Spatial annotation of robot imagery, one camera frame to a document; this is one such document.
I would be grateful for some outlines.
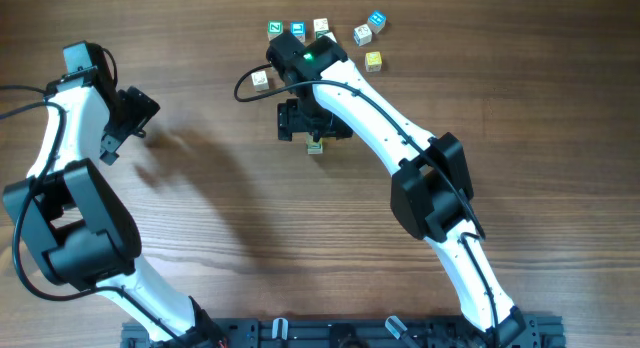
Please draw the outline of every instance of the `wooden surface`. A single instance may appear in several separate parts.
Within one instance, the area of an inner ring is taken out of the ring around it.
[[[286,96],[232,98],[264,63],[267,20],[327,17],[362,70],[382,52],[383,71],[366,77],[398,110],[462,140],[484,248],[514,301],[562,315],[570,347],[636,347],[639,2],[0,0],[0,84],[44,86],[65,71],[61,48],[86,39],[113,52],[123,88],[160,103],[148,138],[102,172],[152,265],[211,316],[458,314],[359,138],[308,156],[301,139],[276,139]],[[374,9],[389,23],[357,48],[352,29]],[[2,94],[0,110],[35,98]],[[45,122],[44,111],[0,122],[0,186],[24,178]],[[1,210],[0,347],[117,346],[128,318],[107,300],[49,303],[22,288],[11,232]]]

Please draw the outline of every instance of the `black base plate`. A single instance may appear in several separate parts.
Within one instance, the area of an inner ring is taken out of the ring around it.
[[[564,348],[566,346],[561,317],[532,314],[525,314],[524,317],[527,329],[508,346],[509,348]],[[227,336],[228,348],[407,348],[406,343],[396,340],[389,333],[385,328],[384,320],[290,320],[286,340],[271,338],[272,321],[214,319],[214,322]],[[478,347],[469,341],[472,328],[460,316],[425,320],[407,319],[402,322],[421,348]],[[345,346],[336,340],[336,331],[338,328],[345,328],[345,325],[351,326],[346,327],[355,331],[355,337],[362,344],[350,343]],[[147,331],[140,324],[125,323],[120,347],[161,348],[164,345],[150,342]],[[211,344],[205,343],[194,348],[207,347],[211,347]]]

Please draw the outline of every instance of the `wooden table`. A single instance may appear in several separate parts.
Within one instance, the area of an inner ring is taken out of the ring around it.
[[[571,347],[632,347],[638,2],[0,0],[0,84],[44,86],[79,40],[113,52],[121,87],[162,109],[102,172],[152,265],[212,316],[458,314],[440,262],[395,221],[388,174],[359,138],[309,156],[302,139],[276,138],[286,96],[232,97],[237,78],[265,62],[268,20],[327,17],[362,70],[366,52],[382,52],[383,71],[366,78],[398,110],[463,142],[484,248],[514,301],[562,315]],[[389,23],[358,48],[352,29],[374,9]],[[3,93],[0,110],[36,98]],[[45,122],[44,111],[0,122],[0,186],[24,178]],[[109,301],[50,303],[22,288],[11,232],[1,210],[0,346],[117,346],[128,316]],[[27,263],[40,286],[60,290]]]

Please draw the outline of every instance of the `small block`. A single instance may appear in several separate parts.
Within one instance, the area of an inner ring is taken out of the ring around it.
[[[251,80],[253,81],[253,87],[256,89],[256,92],[269,89],[269,80],[267,79],[267,73],[265,71],[252,73]]]
[[[322,154],[322,138],[316,143],[313,136],[307,133],[307,154]]]
[[[317,31],[316,32],[316,39],[322,37],[323,35],[329,33],[329,31]]]
[[[380,52],[367,53],[364,66],[367,72],[379,72],[382,69],[382,55]]]
[[[338,41],[336,40],[336,36],[333,35],[332,32],[327,32],[324,35],[326,35],[327,37],[329,37],[332,41],[338,43]]]
[[[361,25],[360,27],[356,27],[353,30],[353,39],[356,41],[359,47],[371,42],[371,38],[373,37],[373,33],[371,33],[371,29],[366,24]]]
[[[319,18],[313,20],[313,31],[328,31],[329,30],[329,20],[327,18]]]
[[[367,21],[367,25],[369,29],[375,34],[380,33],[382,28],[384,28],[385,23],[387,22],[387,17],[380,13],[380,11],[375,11],[371,16],[369,16],[369,20]]]
[[[291,22],[291,34],[302,43],[305,41],[307,30],[304,26],[304,22]]]
[[[279,36],[282,34],[284,27],[282,25],[282,21],[269,21],[267,24],[267,34],[269,36],[269,40]]]

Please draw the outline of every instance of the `blue cube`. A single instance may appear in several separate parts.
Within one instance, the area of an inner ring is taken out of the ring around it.
[[[300,42],[304,43],[306,33],[304,22],[291,22],[291,34],[298,38]]]
[[[384,28],[384,24],[387,22],[387,17],[380,13],[380,11],[375,11],[369,17],[367,21],[367,25],[374,33],[378,34]]]

